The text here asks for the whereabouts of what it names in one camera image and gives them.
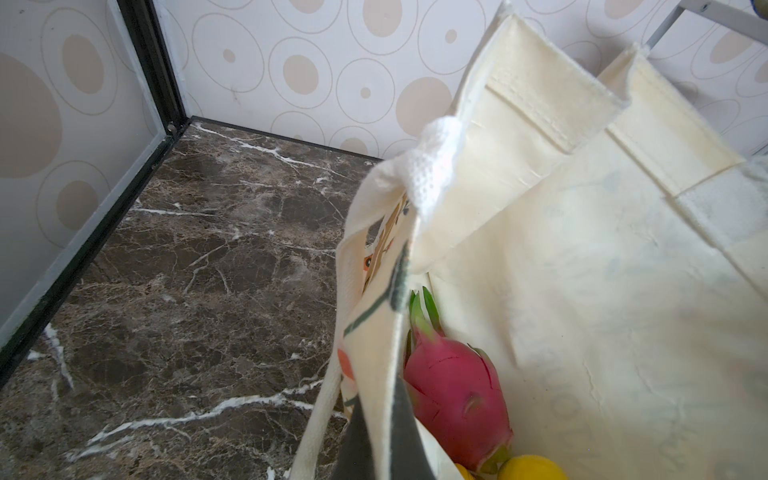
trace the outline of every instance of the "white mesh strap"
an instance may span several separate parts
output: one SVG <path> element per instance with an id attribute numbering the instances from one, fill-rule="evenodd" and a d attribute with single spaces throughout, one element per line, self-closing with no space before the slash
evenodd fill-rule
<path id="1" fill-rule="evenodd" d="M 403 190 L 408 192 L 421 220 L 419 223 L 429 221 L 453 178 L 462 133 L 462 122 L 456 117 L 442 117 L 427 124 L 416 147 L 377 164 L 369 172 L 349 207 L 344 239 L 336 249 L 337 341 L 310 421 L 296 451 L 290 480 L 314 479 L 317 456 L 341 383 L 335 345 L 340 338 L 339 331 L 349 322 L 349 315 L 362 294 L 359 265 L 365 246 L 364 232 L 392 209 L 392 202 L 400 198 Z"/>

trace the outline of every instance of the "black metal frame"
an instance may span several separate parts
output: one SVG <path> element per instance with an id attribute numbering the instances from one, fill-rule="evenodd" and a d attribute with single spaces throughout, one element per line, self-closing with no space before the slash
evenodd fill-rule
<path id="1" fill-rule="evenodd" d="M 61 275 L 0 350 L 0 389 L 27 356 L 35 340 L 51 322 L 51 318 L 80 280 L 85 269 L 91 265 L 91 261 L 189 124 L 152 1 L 118 0 L 118 5 L 166 135 Z"/>

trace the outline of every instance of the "dragon fruit leaf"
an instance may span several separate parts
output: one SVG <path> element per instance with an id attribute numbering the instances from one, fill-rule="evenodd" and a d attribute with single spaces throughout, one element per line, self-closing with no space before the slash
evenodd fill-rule
<path id="1" fill-rule="evenodd" d="M 437 333 L 444 335 L 442 326 L 440 325 L 440 314 L 437 311 L 435 299 L 432 297 L 432 294 L 429 292 L 427 287 L 423 286 L 422 290 L 424 290 L 424 305 L 427 307 L 427 315 L 429 315 L 429 321 L 432 322 L 432 327 Z"/>
<path id="2" fill-rule="evenodd" d="M 510 459 L 509 450 L 507 450 L 506 445 L 500 445 L 495 452 L 493 452 L 493 455 L 488 457 L 488 460 L 483 462 L 483 464 L 480 466 L 480 473 L 488 473 L 490 475 L 494 475 L 498 472 L 498 464 L 504 463 L 507 460 Z"/>
<path id="3" fill-rule="evenodd" d="M 413 342 L 412 333 L 411 330 L 408 331 L 408 336 L 406 337 L 406 355 L 404 360 L 402 361 L 403 366 L 408 364 L 408 359 L 411 358 L 411 342 Z"/>
<path id="4" fill-rule="evenodd" d="M 424 338 L 430 342 L 435 342 L 437 340 L 437 332 L 435 332 L 435 329 L 432 328 L 432 324 L 424 316 L 422 302 L 418 293 L 411 303 L 411 331 L 413 331 L 413 336 L 415 337 L 417 344 Z"/>

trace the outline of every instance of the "beige circle pattern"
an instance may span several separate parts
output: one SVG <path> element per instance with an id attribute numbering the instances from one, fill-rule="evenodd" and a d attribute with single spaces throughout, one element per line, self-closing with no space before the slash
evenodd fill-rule
<path id="1" fill-rule="evenodd" d="M 277 94 L 297 108 L 314 108 L 330 95 L 333 73 L 317 45 L 301 37 L 277 42 L 268 61 Z"/>
<path id="2" fill-rule="evenodd" d="M 736 93 L 742 98 L 753 98 L 768 93 L 768 48 L 757 55 L 744 68 L 736 81 Z"/>
<path id="3" fill-rule="evenodd" d="M 69 35 L 61 46 L 61 60 L 69 81 L 79 91 L 94 94 L 104 86 L 104 64 L 86 37 Z"/>
<path id="4" fill-rule="evenodd" d="M 0 178 L 44 170 L 61 145 L 61 112 L 43 80 L 27 65 L 0 53 Z"/>
<path id="5" fill-rule="evenodd" d="M 229 15 L 209 13 L 198 18 L 192 28 L 192 50 L 208 78 L 229 91 L 255 90 L 264 78 L 259 42 Z"/>
<path id="6" fill-rule="evenodd" d="M 341 14 L 342 0 L 272 0 L 272 5 L 292 28 L 314 35 L 336 22 Z"/>
<path id="7" fill-rule="evenodd" d="M 370 131 L 363 127 L 350 126 L 340 128 L 331 135 L 328 143 L 330 147 L 352 151 L 356 154 L 379 156 L 379 142 Z"/>
<path id="8" fill-rule="evenodd" d="M 589 0 L 587 30 L 595 38 L 613 38 L 639 25 L 660 0 Z"/>
<path id="9" fill-rule="evenodd" d="M 373 55 L 390 55 L 402 48 L 419 18 L 419 3 L 413 0 L 362 0 L 346 5 L 352 36 Z"/>
<path id="10" fill-rule="evenodd" d="M 288 138 L 324 145 L 326 136 L 314 118 L 301 111 L 286 111 L 272 121 L 270 131 Z"/>
<path id="11" fill-rule="evenodd" d="M 746 64 L 764 48 L 751 38 L 725 27 L 717 27 L 696 50 L 690 63 L 690 73 L 699 80 L 720 77 Z"/>
<path id="12" fill-rule="evenodd" d="M 562 12 L 577 0 L 525 0 L 526 5 L 540 15 L 551 15 Z"/>
<path id="13" fill-rule="evenodd" d="M 93 164 L 69 161 L 48 172 L 35 200 L 38 226 L 64 248 L 109 194 L 106 177 Z"/>
<path id="14" fill-rule="evenodd" d="M 395 103 L 395 80 L 380 61 L 359 58 L 339 73 L 336 100 L 351 120 L 371 124 L 384 118 Z"/>
<path id="15" fill-rule="evenodd" d="M 397 123 L 402 131 L 418 137 L 424 125 L 445 115 L 452 99 L 448 85 L 438 78 L 417 78 L 402 89 L 397 99 Z"/>
<path id="16" fill-rule="evenodd" d="M 226 10 L 240 10 L 246 8 L 253 0 L 208 0 L 219 8 Z"/>
<path id="17" fill-rule="evenodd" d="M 40 38 L 45 72 L 61 99 L 82 114 L 107 111 L 118 94 L 118 68 L 94 21 L 74 8 L 57 8 Z"/>
<path id="18" fill-rule="evenodd" d="M 56 198 L 56 215 L 70 230 L 80 230 L 97 207 L 96 190 L 82 180 L 64 185 Z"/>
<path id="19" fill-rule="evenodd" d="M 436 74 L 462 70 L 482 38 L 485 23 L 478 0 L 436 0 L 419 25 L 416 45 L 422 63 Z"/>

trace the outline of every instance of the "white marble vein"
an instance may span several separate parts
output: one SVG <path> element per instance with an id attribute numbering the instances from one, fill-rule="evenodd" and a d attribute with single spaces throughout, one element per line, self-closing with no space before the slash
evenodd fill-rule
<path id="1" fill-rule="evenodd" d="M 133 440 L 134 437 L 132 435 L 126 435 L 125 437 L 122 437 L 120 439 L 115 440 L 112 443 L 108 443 L 107 445 L 93 445 L 91 447 L 88 447 L 87 449 L 83 450 L 82 452 L 74 453 L 70 452 L 65 454 L 66 459 L 69 462 L 76 462 L 80 458 L 89 457 L 91 455 L 96 455 L 97 453 L 104 453 L 109 452 L 114 447 L 123 445 L 124 443 L 128 443 L 131 440 Z"/>
<path id="2" fill-rule="evenodd" d="M 313 408 L 313 405 L 301 402 L 299 400 L 293 400 L 287 398 L 288 395 L 299 395 L 303 393 L 309 392 L 311 389 L 316 388 L 318 385 L 320 385 L 323 381 L 322 380 L 316 380 L 315 382 L 308 383 L 304 386 L 296 387 L 293 389 L 284 389 L 281 392 L 278 392 L 272 396 L 261 396 L 261 395 L 251 395 L 251 396 L 241 396 L 241 397 L 233 397 L 231 399 L 226 399 L 222 402 L 219 402 L 218 405 L 213 407 L 211 410 L 207 412 L 202 413 L 195 413 L 195 412 L 189 412 L 183 417 L 160 417 L 155 419 L 142 419 L 142 420 L 134 420 L 133 422 L 125 422 L 122 425 L 119 425 L 118 427 L 107 430 L 105 427 L 101 432 L 94 435 L 93 438 L 88 440 L 87 445 L 93 445 L 96 443 L 101 442 L 102 440 L 105 440 L 112 435 L 118 434 L 120 432 L 125 432 L 127 430 L 138 430 L 143 429 L 147 427 L 156 427 L 156 426 L 162 426 L 162 427 L 168 427 L 170 425 L 179 425 L 183 423 L 188 422 L 197 422 L 200 420 L 208 420 L 215 418 L 219 415 L 221 415 L 223 412 L 226 412 L 229 409 L 236 409 L 241 406 L 246 405 L 269 405 L 269 406 L 293 406 L 298 409 L 302 410 L 311 410 Z M 341 412 L 334 412 L 334 417 L 345 419 L 346 417 Z"/>
<path id="3" fill-rule="evenodd" d="M 74 388 L 74 381 L 72 380 L 72 375 L 69 374 L 69 369 L 67 368 L 67 363 L 64 360 L 64 347 L 61 346 L 61 342 L 58 340 L 57 331 L 55 328 L 51 326 L 49 323 L 45 326 L 45 330 L 43 330 L 43 333 L 45 334 L 46 339 L 48 339 L 48 345 L 51 347 L 51 350 L 53 351 L 53 355 L 56 358 L 56 363 L 58 363 L 58 368 L 61 370 L 61 376 L 63 376 L 67 383 L 69 384 L 69 388 Z"/>
<path id="4" fill-rule="evenodd" d="M 290 157 L 284 157 L 283 155 L 280 155 L 279 153 L 277 153 L 278 151 L 280 151 L 279 148 L 265 148 L 265 147 L 261 147 L 260 145 L 249 144 L 249 143 L 243 141 L 241 138 L 228 137 L 225 134 L 220 134 L 217 131 L 208 130 L 207 128 L 203 127 L 201 124 L 192 124 L 192 127 L 195 127 L 199 131 L 204 131 L 204 132 L 206 132 L 208 134 L 218 135 L 219 137 L 226 138 L 229 141 L 233 141 L 233 142 L 237 143 L 238 147 L 240 147 L 240 148 L 250 148 L 250 149 L 253 149 L 253 150 L 256 150 L 256 151 L 263 152 L 265 154 L 270 154 L 273 157 L 275 157 L 277 160 L 279 160 L 279 161 L 281 161 L 281 162 L 283 162 L 285 164 L 288 164 L 288 165 L 303 165 L 304 167 L 319 168 L 320 170 L 325 170 L 325 171 L 330 172 L 330 173 L 332 173 L 334 175 L 338 175 L 339 177 L 347 178 L 346 175 L 342 175 L 342 174 L 340 174 L 340 173 L 338 173 L 338 172 L 336 172 L 334 170 L 331 170 L 330 168 L 321 167 L 319 165 L 308 164 L 307 162 L 302 162 L 302 161 L 299 161 L 299 160 L 294 160 L 294 159 L 292 159 Z"/>
<path id="5" fill-rule="evenodd" d="M 215 217 L 213 214 L 201 214 L 199 212 L 174 212 L 172 210 L 157 210 L 154 208 L 139 208 L 139 207 L 133 207 L 129 211 L 131 212 L 145 212 L 147 214 L 157 214 L 157 215 L 176 215 L 177 217 L 183 217 L 186 215 L 191 215 L 193 217 Z"/>
<path id="6" fill-rule="evenodd" d="M 36 352 L 34 350 L 29 350 L 29 353 L 27 353 L 27 360 L 30 362 L 34 362 L 35 360 L 39 360 L 45 356 L 44 353 Z"/>

